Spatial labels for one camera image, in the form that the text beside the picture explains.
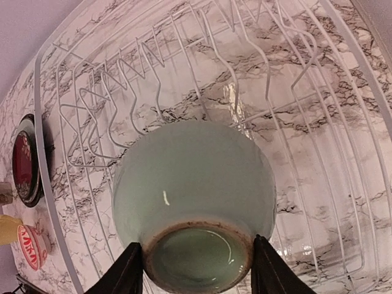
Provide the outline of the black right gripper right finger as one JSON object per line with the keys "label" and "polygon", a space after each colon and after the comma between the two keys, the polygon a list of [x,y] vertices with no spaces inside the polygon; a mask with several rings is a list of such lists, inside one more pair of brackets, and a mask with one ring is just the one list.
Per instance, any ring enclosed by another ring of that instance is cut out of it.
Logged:
{"label": "black right gripper right finger", "polygon": [[254,239],[251,291],[252,294],[315,294],[260,235]]}

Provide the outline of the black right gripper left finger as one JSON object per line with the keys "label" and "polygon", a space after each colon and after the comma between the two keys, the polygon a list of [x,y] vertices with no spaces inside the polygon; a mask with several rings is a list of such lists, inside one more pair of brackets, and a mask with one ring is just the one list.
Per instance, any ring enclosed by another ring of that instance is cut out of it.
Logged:
{"label": "black right gripper left finger", "polygon": [[130,243],[86,294],[142,294],[143,259],[140,243]]}

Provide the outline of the white red patterned bowl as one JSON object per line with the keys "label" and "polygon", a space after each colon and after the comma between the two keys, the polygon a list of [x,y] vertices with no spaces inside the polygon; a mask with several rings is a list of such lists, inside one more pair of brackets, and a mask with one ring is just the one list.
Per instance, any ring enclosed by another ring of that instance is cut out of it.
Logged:
{"label": "white red patterned bowl", "polygon": [[45,230],[36,224],[19,225],[17,229],[18,243],[28,265],[34,270],[40,270],[49,254],[51,253],[51,244]]}

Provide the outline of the pale green bowl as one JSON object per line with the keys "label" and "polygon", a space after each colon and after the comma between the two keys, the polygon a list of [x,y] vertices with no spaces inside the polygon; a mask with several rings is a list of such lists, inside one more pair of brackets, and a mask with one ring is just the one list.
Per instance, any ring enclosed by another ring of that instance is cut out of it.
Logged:
{"label": "pale green bowl", "polygon": [[171,293],[222,293],[270,238],[276,183],[257,144],[222,124],[182,121],[140,137],[116,171],[113,220],[141,244],[148,277]]}

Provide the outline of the yellow ceramic mug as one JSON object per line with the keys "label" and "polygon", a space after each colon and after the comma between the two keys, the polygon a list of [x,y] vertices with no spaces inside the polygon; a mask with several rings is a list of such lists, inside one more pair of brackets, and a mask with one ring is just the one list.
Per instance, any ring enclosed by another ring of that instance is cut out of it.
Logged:
{"label": "yellow ceramic mug", "polygon": [[18,241],[18,226],[22,225],[21,219],[0,215],[0,245],[7,245]]}

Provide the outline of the pale green plate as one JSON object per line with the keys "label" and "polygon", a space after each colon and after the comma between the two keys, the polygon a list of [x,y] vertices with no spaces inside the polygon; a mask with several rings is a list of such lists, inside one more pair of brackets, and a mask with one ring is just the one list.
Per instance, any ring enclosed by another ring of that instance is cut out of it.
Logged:
{"label": "pale green plate", "polygon": [[19,198],[24,203],[25,206],[32,208],[36,206],[36,204],[39,202],[42,195],[42,183],[40,177],[39,161],[37,157],[36,134],[35,134],[35,124],[34,124],[33,114],[27,114],[22,118],[17,128],[17,135],[21,130],[28,133],[28,137],[30,138],[31,141],[31,153],[32,153],[33,172],[35,174],[35,180],[32,184],[32,191],[30,197],[27,199],[22,199],[20,197]]}

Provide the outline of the red floral plate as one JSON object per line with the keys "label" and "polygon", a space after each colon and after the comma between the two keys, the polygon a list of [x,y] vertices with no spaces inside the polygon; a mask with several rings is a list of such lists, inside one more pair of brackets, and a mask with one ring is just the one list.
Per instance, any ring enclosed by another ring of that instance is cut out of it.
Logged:
{"label": "red floral plate", "polygon": [[20,198],[27,199],[35,180],[31,153],[31,141],[28,133],[21,130],[13,146],[12,153],[13,181]]}

